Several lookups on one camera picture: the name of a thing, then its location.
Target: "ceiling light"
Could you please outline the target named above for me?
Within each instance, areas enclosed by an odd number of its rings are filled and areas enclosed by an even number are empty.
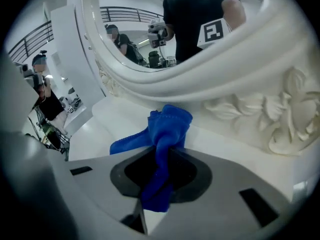
[[[144,44],[144,43],[145,43],[145,42],[147,42],[147,41],[149,41],[149,39],[146,39],[146,40],[144,40],[144,41],[142,41],[142,42],[138,43],[138,45]]]
[[[52,75],[48,74],[45,78],[53,79],[54,77],[53,77]]]

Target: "black slot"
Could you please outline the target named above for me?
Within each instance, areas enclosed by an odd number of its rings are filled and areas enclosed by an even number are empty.
[[[152,150],[152,152],[137,159],[124,169],[125,175],[141,189],[148,184],[158,168],[155,152],[155,149]],[[168,169],[174,191],[191,183],[197,175],[196,166],[172,150],[168,152]]]
[[[79,174],[84,174],[84,173],[87,173],[89,171],[92,171],[92,168],[89,167],[89,166],[84,166],[84,167],[80,167],[80,168],[76,168],[76,169],[70,170],[70,172],[71,172],[71,174],[73,176],[79,175]]]
[[[147,234],[147,232],[145,232],[142,218],[140,215],[134,216],[133,214],[130,214],[126,216],[124,219],[122,219],[121,223],[142,234]]]
[[[278,214],[253,188],[240,191],[239,194],[248,205],[261,227],[268,225],[278,218]]]

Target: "carved floral relief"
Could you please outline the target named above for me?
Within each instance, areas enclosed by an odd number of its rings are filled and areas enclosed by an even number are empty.
[[[304,91],[305,84],[306,75],[292,68],[279,95],[233,95],[231,101],[206,101],[204,107],[216,118],[231,121],[235,131],[244,118],[258,118],[256,130],[269,153],[296,155],[320,134],[320,92]]]
[[[95,60],[95,62],[99,68],[99,75],[101,77],[103,85],[106,87],[110,94],[118,97],[120,95],[120,86],[116,83],[116,81],[112,79],[112,77],[108,73],[102,70],[100,63],[97,60]]]

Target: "black t-shirt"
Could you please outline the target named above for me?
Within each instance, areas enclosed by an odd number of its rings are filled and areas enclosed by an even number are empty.
[[[183,62],[200,51],[198,38],[201,25],[223,18],[224,0],[164,0],[163,20],[173,25],[176,39],[175,57]]]
[[[52,121],[59,115],[64,108],[62,107],[60,101],[58,100],[55,93],[51,90],[51,96],[46,97],[43,102],[38,101],[36,105],[39,104],[41,112],[44,114],[45,118]]]
[[[129,37],[126,34],[118,34],[116,40],[114,40],[114,44],[118,47],[118,49],[120,49],[121,45],[127,45],[125,56],[130,61],[138,64],[137,55],[135,53],[133,46],[131,45]]]

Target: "black bag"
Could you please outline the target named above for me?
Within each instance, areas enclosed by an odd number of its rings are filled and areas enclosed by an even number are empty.
[[[138,65],[142,66],[142,67],[148,67],[147,61],[146,59],[141,55],[141,53],[139,52],[139,49],[137,47],[137,45],[133,42],[128,43],[128,46],[131,46],[133,48],[133,51],[135,53],[135,56],[138,60]]]

